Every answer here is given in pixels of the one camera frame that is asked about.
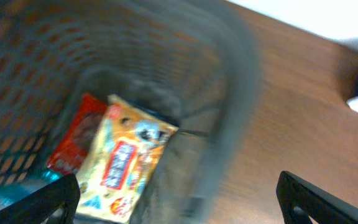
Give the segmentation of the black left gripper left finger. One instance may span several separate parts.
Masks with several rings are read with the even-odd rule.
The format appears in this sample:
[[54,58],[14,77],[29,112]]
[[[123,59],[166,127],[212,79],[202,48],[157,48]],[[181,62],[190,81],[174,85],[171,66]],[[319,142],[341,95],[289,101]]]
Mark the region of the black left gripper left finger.
[[0,224],[42,223],[59,209],[62,214],[50,223],[73,224],[79,199],[77,179],[69,174],[0,210]]

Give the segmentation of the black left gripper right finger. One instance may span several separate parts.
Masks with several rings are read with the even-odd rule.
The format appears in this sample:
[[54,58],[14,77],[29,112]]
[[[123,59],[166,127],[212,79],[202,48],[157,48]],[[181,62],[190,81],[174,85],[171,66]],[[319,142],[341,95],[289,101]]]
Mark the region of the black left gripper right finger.
[[358,224],[358,208],[289,171],[280,173],[276,195],[285,224]]

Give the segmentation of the teal blue bottle pouch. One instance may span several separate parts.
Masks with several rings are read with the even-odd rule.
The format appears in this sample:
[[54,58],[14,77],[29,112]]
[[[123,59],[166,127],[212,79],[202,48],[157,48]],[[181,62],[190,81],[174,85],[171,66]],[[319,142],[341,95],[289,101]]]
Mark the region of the teal blue bottle pouch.
[[0,187],[0,210],[58,180],[62,175],[46,170],[41,176],[31,177],[21,183]]

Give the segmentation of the red snack bag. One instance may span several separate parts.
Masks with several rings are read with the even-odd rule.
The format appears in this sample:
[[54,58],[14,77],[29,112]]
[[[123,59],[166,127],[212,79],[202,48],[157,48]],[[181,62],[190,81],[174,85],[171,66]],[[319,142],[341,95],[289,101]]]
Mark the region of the red snack bag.
[[107,105],[89,93],[82,96],[80,107],[66,135],[47,161],[47,168],[61,175],[75,174],[85,161]]

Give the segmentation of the yellow wet wipes pack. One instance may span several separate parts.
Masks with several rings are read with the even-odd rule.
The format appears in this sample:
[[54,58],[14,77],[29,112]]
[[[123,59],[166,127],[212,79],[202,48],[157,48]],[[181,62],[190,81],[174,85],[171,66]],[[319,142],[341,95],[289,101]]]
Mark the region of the yellow wet wipes pack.
[[77,214],[128,223],[170,137],[178,127],[132,106],[117,95],[76,173]]

